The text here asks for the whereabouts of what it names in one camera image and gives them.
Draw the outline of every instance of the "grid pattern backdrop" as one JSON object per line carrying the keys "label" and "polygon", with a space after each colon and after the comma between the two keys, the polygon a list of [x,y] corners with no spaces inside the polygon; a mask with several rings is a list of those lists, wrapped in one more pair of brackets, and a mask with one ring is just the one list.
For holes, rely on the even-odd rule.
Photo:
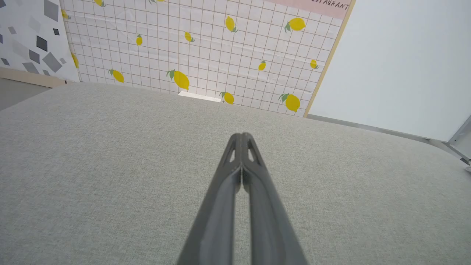
{"label": "grid pattern backdrop", "polygon": [[[167,75],[177,70],[187,76],[191,93],[217,98],[229,92],[236,105],[296,116],[304,115],[342,24],[262,0],[60,2],[83,82],[177,94],[185,90]],[[228,17],[236,32],[226,27]],[[306,27],[286,31],[296,17]],[[300,100],[297,112],[279,99],[287,93]]]}

